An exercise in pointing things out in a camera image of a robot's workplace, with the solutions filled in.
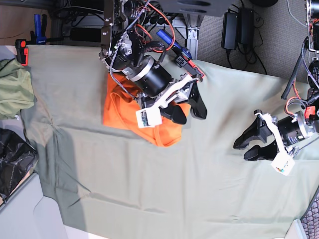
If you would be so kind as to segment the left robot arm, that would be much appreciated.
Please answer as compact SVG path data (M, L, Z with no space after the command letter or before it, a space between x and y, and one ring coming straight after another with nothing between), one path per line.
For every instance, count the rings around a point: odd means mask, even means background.
M291 77L281 95L286 100L283 119L255 110L256 119L234 142L234 149L245 149L253 140L263 143L269 136L274 141L267 146L253 146L244 154L246 161L275 160L280 155L294 157L300 151L297 143L319 132L319 2L308 0L307 36L304 39L299 57ZM307 97L300 96L296 87L298 69L304 66L307 72L309 89Z

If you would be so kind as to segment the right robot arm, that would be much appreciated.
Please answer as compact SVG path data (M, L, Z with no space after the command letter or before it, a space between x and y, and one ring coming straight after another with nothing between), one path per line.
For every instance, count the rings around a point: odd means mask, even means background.
M159 147L181 140L187 116L204 120L207 109L198 82L204 72L175 34L153 40L140 23L155 7L148 0L107 0L100 60L106 65L103 124L134 132Z

